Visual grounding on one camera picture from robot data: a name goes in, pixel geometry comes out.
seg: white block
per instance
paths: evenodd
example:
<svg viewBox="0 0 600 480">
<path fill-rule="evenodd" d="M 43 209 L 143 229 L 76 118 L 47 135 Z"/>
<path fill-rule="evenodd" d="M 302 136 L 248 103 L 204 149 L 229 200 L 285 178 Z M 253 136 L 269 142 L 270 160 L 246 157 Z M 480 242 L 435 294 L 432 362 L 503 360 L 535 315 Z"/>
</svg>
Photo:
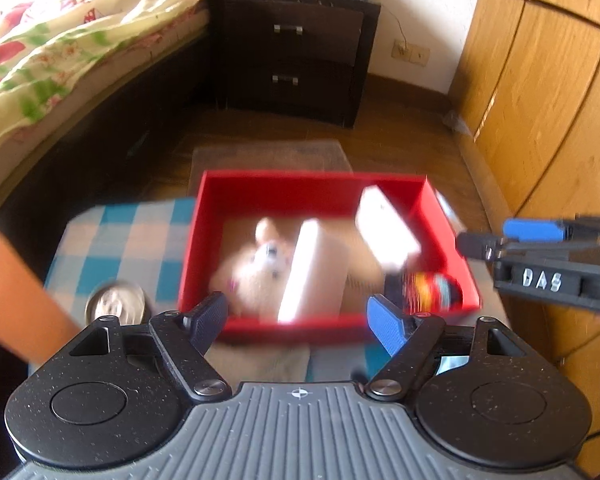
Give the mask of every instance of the white block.
<svg viewBox="0 0 600 480">
<path fill-rule="evenodd" d="M 356 227 L 384 272 L 399 272 L 420 254 L 419 241 L 378 186 L 362 190 Z"/>
<path fill-rule="evenodd" d="M 349 269 L 349 248 L 316 219 L 302 223 L 278 322 L 337 316 Z"/>
</svg>

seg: gray ribbed plate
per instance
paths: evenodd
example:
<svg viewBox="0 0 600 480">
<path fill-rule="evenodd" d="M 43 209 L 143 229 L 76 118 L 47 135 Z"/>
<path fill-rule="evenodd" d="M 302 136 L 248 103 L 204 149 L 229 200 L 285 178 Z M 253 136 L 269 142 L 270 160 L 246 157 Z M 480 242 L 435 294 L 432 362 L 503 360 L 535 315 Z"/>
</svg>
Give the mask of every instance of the gray ribbed plate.
<svg viewBox="0 0 600 480">
<path fill-rule="evenodd" d="M 11 479 L 89 480 L 582 480 L 568 466 L 498 474 L 455 462 L 424 440 L 398 404 L 352 383 L 246 383 L 232 399 L 195 407 L 150 455 L 95 472 L 28 462 Z"/>
</svg>

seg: floral bedspread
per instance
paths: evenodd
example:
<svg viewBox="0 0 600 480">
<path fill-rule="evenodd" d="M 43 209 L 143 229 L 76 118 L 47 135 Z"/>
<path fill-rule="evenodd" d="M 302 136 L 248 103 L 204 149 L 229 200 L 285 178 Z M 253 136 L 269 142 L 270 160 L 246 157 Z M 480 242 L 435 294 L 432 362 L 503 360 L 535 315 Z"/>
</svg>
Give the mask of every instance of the floral bedspread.
<svg viewBox="0 0 600 480">
<path fill-rule="evenodd" d="M 39 121 L 93 66 L 200 0 L 41 0 L 0 17 L 0 145 Z"/>
</svg>

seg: plush teddy bear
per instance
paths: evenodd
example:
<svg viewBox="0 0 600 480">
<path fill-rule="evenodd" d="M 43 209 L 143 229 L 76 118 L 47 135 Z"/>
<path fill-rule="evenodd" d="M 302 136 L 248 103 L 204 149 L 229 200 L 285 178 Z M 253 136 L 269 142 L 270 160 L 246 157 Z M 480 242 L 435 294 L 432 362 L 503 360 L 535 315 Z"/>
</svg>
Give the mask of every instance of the plush teddy bear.
<svg viewBox="0 0 600 480">
<path fill-rule="evenodd" d="M 295 245 L 280 236 L 269 218 L 258 222 L 255 240 L 222 262 L 209 289 L 227 296 L 233 316 L 276 320 Z"/>
</svg>

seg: colorful toy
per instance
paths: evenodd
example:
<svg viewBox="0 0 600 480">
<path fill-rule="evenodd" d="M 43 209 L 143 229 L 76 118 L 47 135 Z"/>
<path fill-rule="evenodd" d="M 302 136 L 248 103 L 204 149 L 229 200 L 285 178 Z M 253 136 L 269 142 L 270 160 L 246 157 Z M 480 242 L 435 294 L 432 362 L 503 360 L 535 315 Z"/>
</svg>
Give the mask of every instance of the colorful toy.
<svg viewBox="0 0 600 480">
<path fill-rule="evenodd" d="M 438 272 L 405 274 L 402 282 L 404 310 L 417 312 L 444 312 L 462 300 L 458 284 L 450 276 Z"/>
</svg>

